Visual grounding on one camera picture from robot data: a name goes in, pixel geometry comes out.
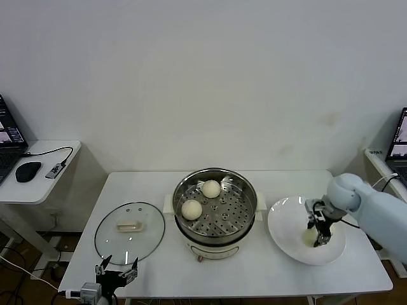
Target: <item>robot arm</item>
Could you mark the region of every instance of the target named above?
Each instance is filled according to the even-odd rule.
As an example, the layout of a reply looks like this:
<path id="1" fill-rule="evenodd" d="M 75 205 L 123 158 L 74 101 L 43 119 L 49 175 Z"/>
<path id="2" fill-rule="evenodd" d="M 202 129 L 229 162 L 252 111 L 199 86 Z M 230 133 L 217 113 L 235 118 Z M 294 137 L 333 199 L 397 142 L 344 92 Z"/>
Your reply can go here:
<path id="1" fill-rule="evenodd" d="M 381 246 L 407 263 L 407 204 L 387 193 L 374 190 L 356 175 L 344 173 L 331 180 L 321 200 L 306 200 L 308 228 L 315 226 L 314 246 L 329 242 L 329 228 L 349 214 L 359 227 Z"/>

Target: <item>floor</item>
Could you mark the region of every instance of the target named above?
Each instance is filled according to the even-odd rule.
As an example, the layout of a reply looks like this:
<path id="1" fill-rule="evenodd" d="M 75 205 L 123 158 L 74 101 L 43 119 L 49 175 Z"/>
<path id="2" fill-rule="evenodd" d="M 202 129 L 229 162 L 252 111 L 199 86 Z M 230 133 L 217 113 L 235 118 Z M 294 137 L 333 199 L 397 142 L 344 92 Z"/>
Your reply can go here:
<path id="1" fill-rule="evenodd" d="M 7 238 L 0 235 L 0 247 L 3 247 Z M 73 252 L 76 244 L 79 241 L 78 236 L 63 236 L 61 242 L 58 245 L 59 250 Z M 39 259 L 39 252 L 26 241 L 21 244 L 14 244 L 13 249 L 23 255 L 26 261 L 26 268 L 33 269 L 35 262 Z M 22 258 L 15 252 L 9 251 L 7 259 L 11 260 L 15 264 L 20 266 L 24 265 Z M 0 305 L 48 305 L 51 304 L 51 299 L 55 291 L 48 285 L 36 281 L 30 280 L 29 276 L 25 276 L 22 280 L 18 295 L 21 297 L 17 300 L 10 295 L 9 292 L 15 291 L 18 283 L 22 278 L 22 273 L 16 272 L 15 268 L 10 265 L 4 265 L 5 262 L 0 262 Z M 346 305 L 396 305 L 407 304 L 407 279 L 400 279 L 395 274 L 392 266 L 389 262 L 383 262 L 387 272 L 389 273 L 394 288 L 390 292 L 382 292 L 377 294 L 365 294 L 360 295 L 354 300 L 346 303 Z M 60 267 L 56 270 L 57 276 L 61 276 L 64 273 L 64 268 Z M 57 281 L 53 281 L 50 276 L 50 270 L 44 271 L 43 279 L 49 281 L 54 286 L 58 286 Z M 78 301 L 66 300 L 59 297 L 55 301 L 55 305 L 74 305 Z M 124 305 L 124 300 L 119 301 L 120 305 Z M 322 299 L 319 299 L 318 304 L 322 304 Z M 267 298 L 267 299 L 164 299 L 164 300 L 133 300 L 133 305 L 307 305 L 307 299 L 305 297 L 290 297 L 290 298 Z"/>

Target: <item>glass lid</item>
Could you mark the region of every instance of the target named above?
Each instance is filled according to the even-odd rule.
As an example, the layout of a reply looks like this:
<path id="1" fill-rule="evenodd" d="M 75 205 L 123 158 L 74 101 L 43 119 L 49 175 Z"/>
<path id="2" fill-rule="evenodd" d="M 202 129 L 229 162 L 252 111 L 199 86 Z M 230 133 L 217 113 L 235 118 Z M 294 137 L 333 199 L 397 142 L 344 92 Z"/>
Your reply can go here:
<path id="1" fill-rule="evenodd" d="M 95 248 L 111 264 L 128 265 L 145 259 L 160 244 L 165 231 L 163 214 L 145 202 L 127 203 L 110 212 L 96 230 Z"/>

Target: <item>white table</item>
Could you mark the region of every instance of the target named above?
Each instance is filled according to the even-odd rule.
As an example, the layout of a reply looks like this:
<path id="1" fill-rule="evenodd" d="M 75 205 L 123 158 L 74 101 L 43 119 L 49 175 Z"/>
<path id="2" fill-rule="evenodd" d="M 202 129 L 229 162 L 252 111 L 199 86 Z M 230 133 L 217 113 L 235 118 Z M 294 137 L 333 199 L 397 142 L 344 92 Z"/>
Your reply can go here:
<path id="1" fill-rule="evenodd" d="M 367 157 L 367 160 L 373 165 L 373 167 L 376 169 L 376 171 L 379 173 L 379 175 L 381 177 L 385 177 L 385 176 L 388 176 L 393 173 L 393 171 L 387 166 L 387 164 L 385 162 L 385 159 L 386 159 L 385 153 L 386 153 L 386 150 L 384 150 L 384 149 L 374 149 L 374 148 L 369 148 L 364 151 L 364 154 Z M 384 183 L 386 183 L 387 181 L 388 181 L 388 179 L 384 179 L 381 186 Z M 397 179 L 392 179 L 389 182 L 388 187 L 393 190 L 394 194 L 399 199 L 403 200 L 404 202 L 407 202 L 407 188 L 404 186 L 403 183 L 401 183 Z M 391 253 L 386 251 L 386 249 L 382 249 L 380 251 L 377 251 L 377 254 L 381 258 L 381 260 L 390 261 L 390 263 L 392 264 L 394 271 L 397 273 L 398 277 L 407 278 L 406 268 L 400 261 L 395 259 Z"/>
<path id="2" fill-rule="evenodd" d="M 59 237 L 54 237 L 48 243 L 44 238 L 35 232 L 35 230 L 21 216 L 16 213 L 8 205 L 38 205 L 43 202 L 52 191 L 55 184 L 63 176 L 66 168 L 69 166 L 72 159 L 78 153 L 81 143 L 75 140 L 39 140 L 30 141 L 29 151 L 32 154 L 43 153 L 53 149 L 71 146 L 74 151 L 68 158 L 65 168 L 59 173 L 55 179 L 47 179 L 45 175 L 57 164 L 64 160 L 70 150 L 63 149 L 42 156 L 31 156 L 22 158 L 14 169 L 7 176 L 6 180 L 0 185 L 0 218 L 22 238 L 27 240 L 31 245 L 36 247 L 44 255 L 40 258 L 36 269 L 41 269 L 46 266 L 48 261 L 56 261 L 59 257 L 59 252 L 55 250 L 55 246 L 59 241 Z M 29 182 L 19 183 L 15 178 L 15 170 L 26 162 L 40 161 L 41 168 L 36 176 Z M 68 252 L 61 253 L 61 261 L 69 261 L 71 254 Z M 43 271 L 36 271 L 37 276 L 41 276 Z"/>
<path id="3" fill-rule="evenodd" d="M 145 201 L 162 210 L 187 172 L 112 173 L 76 247 L 60 290 L 79 290 L 95 281 L 100 264 L 93 241 L 100 221 L 116 207 Z M 278 199 L 301 195 L 320 198 L 330 178 L 328 171 L 241 172 L 268 208 Z M 247 243 L 237 255 L 221 261 L 197 262 L 187 249 L 174 221 L 167 221 L 160 246 L 139 263 L 139 277 L 116 291 L 118 297 L 281 297 L 299 295 L 361 294 L 391 290 L 393 285 L 366 235 L 345 226 L 347 247 L 326 266 L 307 266 L 288 257 L 270 237 L 265 222 L 255 222 Z M 108 269 L 128 268 L 109 265 Z"/>

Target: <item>steamed bun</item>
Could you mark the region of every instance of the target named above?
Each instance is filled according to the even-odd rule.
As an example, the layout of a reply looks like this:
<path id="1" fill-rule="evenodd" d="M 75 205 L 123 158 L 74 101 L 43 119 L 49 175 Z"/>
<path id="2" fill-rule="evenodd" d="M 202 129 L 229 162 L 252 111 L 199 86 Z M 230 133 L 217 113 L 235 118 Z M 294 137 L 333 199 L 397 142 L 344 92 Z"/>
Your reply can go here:
<path id="1" fill-rule="evenodd" d="M 334 233 L 334 225 L 331 226 L 331 234 L 333 235 Z M 313 248 L 314 247 L 314 243 L 317 241 L 318 238 L 318 230 L 317 228 L 314 226 L 311 229 L 307 229 L 303 232 L 303 234 L 301 235 L 301 239 L 303 241 L 303 243 L 308 246 Z"/>
<path id="2" fill-rule="evenodd" d="M 202 205 L 197 200 L 187 200 L 181 207 L 181 213 L 185 219 L 198 219 L 202 214 Z"/>
<path id="3" fill-rule="evenodd" d="M 221 186 L 215 180 L 209 180 L 203 183 L 202 194 L 206 198 L 216 198 L 221 193 Z"/>

